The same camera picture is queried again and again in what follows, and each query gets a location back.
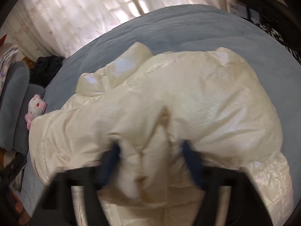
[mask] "stuffed animal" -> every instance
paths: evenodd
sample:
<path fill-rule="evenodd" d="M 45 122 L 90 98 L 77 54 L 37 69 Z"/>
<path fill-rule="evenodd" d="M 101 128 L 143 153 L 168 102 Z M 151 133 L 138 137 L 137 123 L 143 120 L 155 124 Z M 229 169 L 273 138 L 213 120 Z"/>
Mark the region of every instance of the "stuffed animal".
<path fill-rule="evenodd" d="M 43 102 L 39 94 L 34 95 L 34 97 L 28 103 L 28 113 L 24 116 L 27 122 L 27 129 L 30 129 L 31 122 L 34 118 L 42 115 L 46 110 L 47 104 Z"/>

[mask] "bed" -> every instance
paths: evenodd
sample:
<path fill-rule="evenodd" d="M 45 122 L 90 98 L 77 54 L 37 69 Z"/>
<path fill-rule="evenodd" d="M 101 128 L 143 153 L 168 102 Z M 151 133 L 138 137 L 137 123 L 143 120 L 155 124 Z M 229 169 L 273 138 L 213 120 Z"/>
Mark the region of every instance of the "bed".
<path fill-rule="evenodd" d="M 46 87 L 46 113 L 60 109 L 75 93 L 79 76 L 113 61 L 139 41 L 154 55 L 165 51 L 207 51 L 226 47 L 244 57 L 273 102 L 284 134 L 282 152 L 288 160 L 294 205 L 301 198 L 301 65 L 275 39 L 255 25 L 206 5 L 162 8 L 118 26 L 71 57 Z M 28 153 L 21 200 L 32 214 L 44 186 L 37 179 Z"/>

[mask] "red object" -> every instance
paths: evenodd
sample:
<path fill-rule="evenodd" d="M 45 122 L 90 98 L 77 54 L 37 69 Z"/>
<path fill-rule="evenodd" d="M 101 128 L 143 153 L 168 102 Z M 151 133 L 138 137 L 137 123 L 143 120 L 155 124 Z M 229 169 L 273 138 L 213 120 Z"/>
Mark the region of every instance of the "red object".
<path fill-rule="evenodd" d="M 5 38 L 6 38 L 6 35 L 0 39 L 0 47 L 3 45 Z"/>

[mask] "shiny white jacket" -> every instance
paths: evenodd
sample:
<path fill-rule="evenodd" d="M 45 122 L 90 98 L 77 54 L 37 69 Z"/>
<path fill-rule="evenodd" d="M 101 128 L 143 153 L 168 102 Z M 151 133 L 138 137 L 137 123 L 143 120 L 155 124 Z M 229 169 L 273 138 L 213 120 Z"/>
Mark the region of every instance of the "shiny white jacket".
<path fill-rule="evenodd" d="M 95 164 L 112 140 L 121 163 L 100 192 L 112 225 L 190 226 L 203 192 L 193 185 L 182 140 L 214 166 L 244 167 L 274 225 L 293 210 L 289 167 L 280 152 L 276 110 L 249 64 L 229 49 L 153 56 L 135 43 L 95 73 L 82 74 L 61 110 L 36 118 L 30 154 L 48 184 L 59 167 Z M 74 191 L 86 225 L 81 190 Z M 217 225 L 223 225 L 229 189 L 221 189 Z"/>

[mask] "sheer curtain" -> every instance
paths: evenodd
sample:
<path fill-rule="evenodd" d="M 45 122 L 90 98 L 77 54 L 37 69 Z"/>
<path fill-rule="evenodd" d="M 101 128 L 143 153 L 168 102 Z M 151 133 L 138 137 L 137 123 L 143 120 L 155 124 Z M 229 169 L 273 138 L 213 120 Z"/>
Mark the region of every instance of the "sheer curtain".
<path fill-rule="evenodd" d="M 180 4 L 226 9 L 225 0 L 19 0 L 4 26 L 23 54 L 68 57 L 100 35 L 144 13 Z"/>

